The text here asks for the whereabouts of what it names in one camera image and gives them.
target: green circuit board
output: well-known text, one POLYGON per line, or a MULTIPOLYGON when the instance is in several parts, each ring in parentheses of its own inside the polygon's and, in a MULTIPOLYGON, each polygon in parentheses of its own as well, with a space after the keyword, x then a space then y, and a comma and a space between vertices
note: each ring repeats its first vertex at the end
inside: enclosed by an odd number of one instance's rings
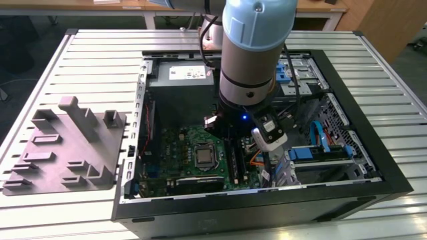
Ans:
POLYGON ((259 187, 259 174, 257 167, 249 172, 245 182, 235 184, 230 181, 227 153, 225 141, 205 131, 202 126, 187 126, 182 128, 165 128, 162 130, 162 154, 158 164, 157 177, 151 178, 150 197, 167 196, 167 179, 186 177, 218 176, 225 177, 223 191, 245 190, 259 187), (201 144, 214 145, 217 164, 209 170, 197 167, 197 146, 201 144))

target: blue cable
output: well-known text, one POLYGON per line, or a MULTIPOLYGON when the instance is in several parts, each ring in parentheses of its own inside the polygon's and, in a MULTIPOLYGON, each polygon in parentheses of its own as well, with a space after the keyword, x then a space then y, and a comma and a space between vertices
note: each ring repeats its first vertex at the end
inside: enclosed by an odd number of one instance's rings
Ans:
POLYGON ((318 129, 319 137, 321 137, 321 145, 325 148, 326 152, 331 152, 329 141, 327 141, 327 135, 323 132, 323 127, 319 121, 313 121, 310 124, 310 140, 311 145, 317 145, 317 135, 315 135, 315 129, 318 129))

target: black computer case frame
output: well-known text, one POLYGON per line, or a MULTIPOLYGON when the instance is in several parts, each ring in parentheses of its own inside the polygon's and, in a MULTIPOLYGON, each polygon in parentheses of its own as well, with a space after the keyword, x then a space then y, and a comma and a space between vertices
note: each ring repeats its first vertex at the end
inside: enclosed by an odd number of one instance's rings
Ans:
POLYGON ((357 132, 381 170, 382 181, 126 204, 121 204, 118 187, 111 220, 122 223, 141 238, 158 239, 339 220, 370 205, 413 191, 325 52, 293 50, 291 53, 313 56, 350 121, 349 127, 357 132))

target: metal table frame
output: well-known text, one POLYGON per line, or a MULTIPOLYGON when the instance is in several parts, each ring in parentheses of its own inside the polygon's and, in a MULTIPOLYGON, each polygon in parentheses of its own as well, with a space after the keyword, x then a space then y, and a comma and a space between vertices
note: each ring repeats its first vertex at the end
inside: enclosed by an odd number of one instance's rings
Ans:
MULTIPOLYGON (((133 10, 50 10, 50 9, 0 9, 0 15, 19 15, 19 16, 142 16, 146 20, 149 30, 157 29, 157 16, 193 16, 194 13, 189 11, 146 11, 142 6, 133 7, 133 10)), ((343 13, 331 12, 298 12, 298 18, 322 18, 327 19, 323 31, 334 31, 343 13)))
MULTIPOLYGON (((37 109, 78 96, 95 113, 127 112, 134 119, 145 50, 197 50, 191 30, 79 30, 69 32, 0 147, 0 189, 33 132, 37 109)), ((290 49, 322 49, 355 97, 414 192, 342 221, 222 233, 189 239, 425 239, 427 234, 427 108, 363 36, 353 32, 294 31, 290 49)), ((123 139, 123 149, 129 145, 123 139)), ((127 152, 119 156, 119 164, 127 152)), ((110 221, 115 189, 7 197, 0 194, 0 239, 137 239, 110 221)))

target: motherboard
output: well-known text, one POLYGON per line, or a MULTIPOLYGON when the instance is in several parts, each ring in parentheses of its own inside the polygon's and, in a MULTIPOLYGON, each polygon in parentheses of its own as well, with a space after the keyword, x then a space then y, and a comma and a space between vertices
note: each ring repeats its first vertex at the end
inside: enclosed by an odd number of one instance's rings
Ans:
MULTIPOLYGON (((245 155, 251 155, 247 146, 253 139, 246 137, 239 140, 245 155)), ((182 195, 191 192, 211 192, 245 190, 258 188, 259 169, 253 166, 246 169, 242 180, 233 179, 235 174, 231 152, 227 150, 226 141, 206 132, 203 126, 186 126, 162 129, 161 158, 146 166, 147 179, 142 182, 146 197, 165 197, 182 195)))

